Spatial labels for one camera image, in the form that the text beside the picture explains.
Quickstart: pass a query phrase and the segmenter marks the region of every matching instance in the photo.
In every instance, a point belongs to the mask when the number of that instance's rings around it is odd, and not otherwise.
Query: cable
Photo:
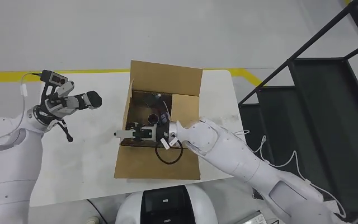
[[[166,106],[167,112],[169,113],[169,110],[168,110],[167,104],[166,104],[166,102],[165,102],[164,100],[163,100],[163,103],[164,103],[164,105]]]
[[[240,136],[240,135],[243,135],[243,134],[248,134],[250,133],[250,130],[238,130],[237,132],[233,132],[233,134],[236,136]]]
[[[335,198],[335,196],[333,196],[333,194],[331,194],[330,192],[328,192],[328,191],[326,191],[326,190],[324,190],[324,189],[322,189],[322,188],[320,188],[320,187],[318,187],[318,186],[312,184],[311,182],[310,182],[309,184],[310,184],[311,186],[313,186],[314,188],[317,188],[317,189],[319,189],[319,190],[321,190],[321,191],[327,193],[329,196],[331,196],[331,197],[337,202],[337,204],[341,207],[341,209],[342,209],[343,214],[340,214],[340,213],[338,213],[338,214],[339,214],[342,218],[346,218],[346,217],[347,217],[346,211],[345,211],[345,209],[343,208],[341,202],[340,202],[337,198]]]
[[[27,74],[25,74],[25,75],[23,75],[23,76],[21,77],[20,90],[22,90],[23,79],[24,79],[25,76],[27,76],[28,74],[35,74],[35,73],[27,73]],[[20,125],[21,125],[21,123],[22,123],[23,116],[25,115],[25,96],[23,95],[23,92],[22,92],[22,91],[21,91],[21,95],[22,95],[22,112],[21,112],[21,119],[20,119],[19,123],[17,124],[16,128],[14,128],[14,130],[12,130],[11,132],[9,132],[9,133],[7,133],[7,134],[4,134],[3,136],[0,136],[0,138],[5,137],[5,136],[8,136],[8,135],[14,133],[14,132],[17,130],[17,128],[20,127]]]
[[[178,143],[179,143],[179,145],[180,145],[180,154],[179,154],[178,158],[177,158],[176,160],[172,161],[172,162],[167,162],[167,161],[165,161],[164,159],[162,159],[161,156],[159,155],[159,153],[158,153],[158,145],[159,145],[159,142],[157,142],[157,145],[156,145],[156,148],[154,149],[154,151],[156,152],[156,155],[157,155],[158,159],[159,159],[160,161],[162,161],[163,163],[167,164],[167,165],[173,165],[173,164],[175,164],[177,161],[179,161],[180,158],[181,158],[181,156],[183,155],[184,148],[183,148],[183,145],[181,144],[181,142],[180,142],[179,140],[178,140]]]
[[[97,213],[101,216],[102,220],[104,221],[105,224],[108,224],[108,222],[105,220],[105,218],[103,217],[103,215],[101,214],[101,212],[97,209],[97,207],[89,200],[87,199],[87,201],[95,208],[95,210],[97,211]]]
[[[265,159],[263,158],[263,156],[262,156],[262,145],[263,145],[262,142],[263,142],[263,137],[262,137],[261,145],[260,145],[260,148],[259,148],[259,150],[260,150],[260,156],[261,156],[262,160],[264,160],[264,161],[267,162],[270,166],[273,166],[273,167],[284,167],[284,166],[286,166],[287,164],[289,164],[289,163],[291,162],[291,160],[293,159],[293,157],[295,156],[295,159],[296,159],[296,167],[297,167],[297,172],[298,172],[299,176],[300,176],[304,181],[309,182],[309,184],[310,184],[312,187],[314,187],[314,188],[316,188],[316,189],[318,189],[318,190],[321,190],[321,191],[327,193],[329,196],[331,196],[331,197],[337,202],[337,204],[341,207],[341,209],[342,209],[343,214],[338,213],[338,215],[340,215],[342,218],[346,218],[346,217],[347,217],[346,211],[345,211],[345,209],[343,208],[342,204],[340,203],[340,201],[339,201],[337,198],[335,198],[335,196],[333,196],[333,194],[331,194],[330,192],[328,192],[328,191],[326,191],[326,190],[324,190],[324,189],[322,189],[322,188],[320,188],[320,187],[318,187],[318,186],[312,184],[310,180],[306,179],[306,178],[301,174],[300,168],[299,168],[299,165],[298,165],[298,156],[297,156],[297,151],[296,151],[296,150],[292,152],[292,155],[291,155],[290,159],[289,159],[286,163],[284,163],[284,164],[282,164],[282,165],[274,165],[274,164],[271,164],[269,161],[265,160]]]

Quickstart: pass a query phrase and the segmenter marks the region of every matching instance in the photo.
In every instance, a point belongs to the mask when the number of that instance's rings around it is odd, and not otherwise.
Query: stair
[[[358,82],[344,58],[296,58],[295,86],[261,87],[258,104],[239,105],[247,144],[267,136],[264,158],[284,164],[297,151],[300,172],[358,215]],[[298,175],[295,161],[280,168]]]
[[[289,69],[317,150],[326,160],[343,206],[358,212],[358,84],[343,58],[298,58]]]
[[[310,135],[294,86],[263,87],[257,93],[262,116],[270,140],[275,165],[288,161],[297,151],[301,174],[318,186],[330,191],[319,154]],[[299,176],[292,160],[280,168]]]

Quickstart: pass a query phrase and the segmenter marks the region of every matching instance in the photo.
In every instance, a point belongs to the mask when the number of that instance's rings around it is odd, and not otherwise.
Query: cardboard box
[[[171,109],[169,109],[171,120],[180,121],[184,127],[197,121],[201,76],[202,69],[132,61],[123,130],[127,120],[130,121],[131,117],[137,116],[133,113],[138,110],[131,109],[130,105],[132,94],[138,92],[160,92],[171,95]],[[143,117],[150,113],[145,108],[139,111],[138,113],[142,113]],[[178,157],[180,149],[159,148],[158,153],[164,160],[173,161]],[[114,177],[199,180],[199,162],[197,155],[188,149],[184,149],[177,163],[166,165],[158,159],[153,147],[120,146]]]

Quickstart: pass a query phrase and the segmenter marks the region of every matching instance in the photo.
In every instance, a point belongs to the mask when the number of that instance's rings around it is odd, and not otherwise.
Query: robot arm
[[[74,83],[57,73],[43,71],[38,75],[46,84],[41,104],[29,109],[24,116],[0,118],[0,136],[4,136],[0,137],[0,223],[27,223],[31,193],[41,170],[44,133],[58,124],[68,140],[73,140],[63,118],[77,110],[95,109],[102,104],[94,91],[68,96]],[[49,86],[53,89],[46,95]]]
[[[260,160],[244,141],[210,120],[201,119],[189,128],[172,122],[169,136],[177,137],[219,170],[251,185],[285,223],[333,223],[334,214],[308,181]]]

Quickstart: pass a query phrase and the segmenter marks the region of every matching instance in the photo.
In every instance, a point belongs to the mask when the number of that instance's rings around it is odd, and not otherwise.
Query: gray floor
[[[0,71],[129,68],[130,60],[137,59],[242,67],[263,80],[342,6],[343,0],[6,1],[0,7]],[[303,56],[346,55],[357,48],[356,38],[352,21],[344,19]],[[358,71],[355,60],[351,65]],[[238,101],[253,89],[243,77],[234,77],[233,82]],[[283,71],[269,84],[291,83],[288,71]],[[0,116],[14,116],[20,110],[16,85],[0,83]],[[30,87],[29,94],[36,90]],[[232,223],[258,209],[268,223],[275,220],[264,202],[252,199],[251,188],[235,179],[200,186],[211,197],[219,223]],[[113,222],[124,198],[92,201]],[[96,214],[85,200],[35,207],[30,224],[83,223]]]

